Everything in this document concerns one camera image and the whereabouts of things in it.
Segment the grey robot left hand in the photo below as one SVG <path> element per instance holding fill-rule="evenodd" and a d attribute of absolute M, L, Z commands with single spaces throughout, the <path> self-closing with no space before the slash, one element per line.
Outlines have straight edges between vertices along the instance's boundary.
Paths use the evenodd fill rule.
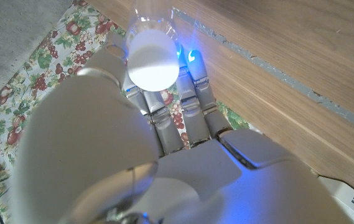
<path fill-rule="evenodd" d="M 101 48 L 33 111 L 15 223 L 350 223 L 295 155 L 231 127 L 199 51 L 154 29 L 128 50 Z"/>

